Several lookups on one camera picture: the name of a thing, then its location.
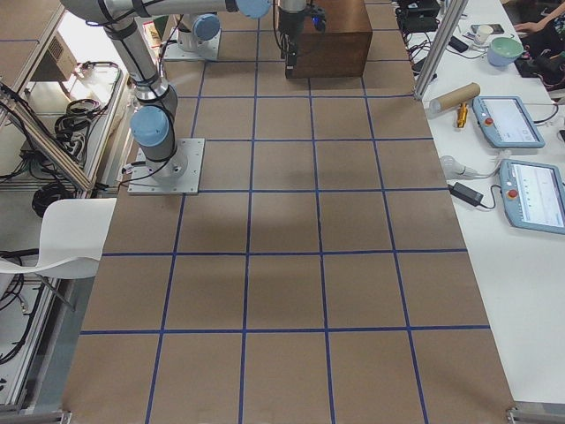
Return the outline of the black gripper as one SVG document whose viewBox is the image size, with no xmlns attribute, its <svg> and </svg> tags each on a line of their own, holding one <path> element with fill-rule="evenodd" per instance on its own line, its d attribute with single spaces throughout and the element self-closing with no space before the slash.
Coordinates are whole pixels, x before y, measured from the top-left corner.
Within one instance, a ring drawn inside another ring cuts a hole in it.
<svg viewBox="0 0 565 424">
<path fill-rule="evenodd" d="M 299 11 L 287 11 L 282 7 L 277 8 L 279 34 L 278 45 L 283 56 L 285 56 L 285 69 L 293 70 L 296 65 L 296 54 L 298 53 L 298 42 L 304 29 L 306 8 Z"/>
</svg>

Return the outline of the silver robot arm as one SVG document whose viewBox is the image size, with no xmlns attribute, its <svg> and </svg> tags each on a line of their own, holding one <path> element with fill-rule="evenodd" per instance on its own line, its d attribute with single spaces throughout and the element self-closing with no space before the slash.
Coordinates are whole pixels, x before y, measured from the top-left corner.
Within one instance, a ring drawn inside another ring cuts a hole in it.
<svg viewBox="0 0 565 424">
<path fill-rule="evenodd" d="M 211 41 L 221 31 L 216 13 L 176 16 L 177 44 L 185 52 L 195 52 L 202 43 Z"/>
<path fill-rule="evenodd" d="M 220 32 L 220 11 L 238 12 L 249 19 L 261 19 L 271 11 L 282 18 L 275 33 L 290 46 L 279 49 L 295 63 L 298 37 L 314 8 L 306 1 L 63 1 L 62 5 L 88 25 L 104 29 L 133 79 L 141 109 L 133 114 L 130 127 L 147 168 L 146 175 L 133 181 L 153 178 L 170 185 L 187 174 L 190 159 L 184 148 L 193 140 L 175 135 L 177 93 L 151 58 L 135 19 L 187 16 L 190 33 L 207 42 Z"/>
</svg>

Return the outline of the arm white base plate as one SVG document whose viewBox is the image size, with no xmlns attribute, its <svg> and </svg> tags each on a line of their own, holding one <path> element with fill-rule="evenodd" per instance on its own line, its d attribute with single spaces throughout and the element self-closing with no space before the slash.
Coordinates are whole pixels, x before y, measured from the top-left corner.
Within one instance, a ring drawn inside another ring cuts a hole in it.
<svg viewBox="0 0 565 424">
<path fill-rule="evenodd" d="M 165 61 L 216 61 L 219 55 L 219 44 L 222 31 L 210 40 L 195 38 L 192 33 L 174 30 L 172 38 L 164 50 Z"/>
<path fill-rule="evenodd" d="M 132 195 L 197 194 L 204 149 L 202 138 L 177 139 L 177 152 L 161 169 L 160 164 L 148 162 L 138 148 L 136 161 L 143 164 L 132 170 L 127 192 Z"/>
</svg>

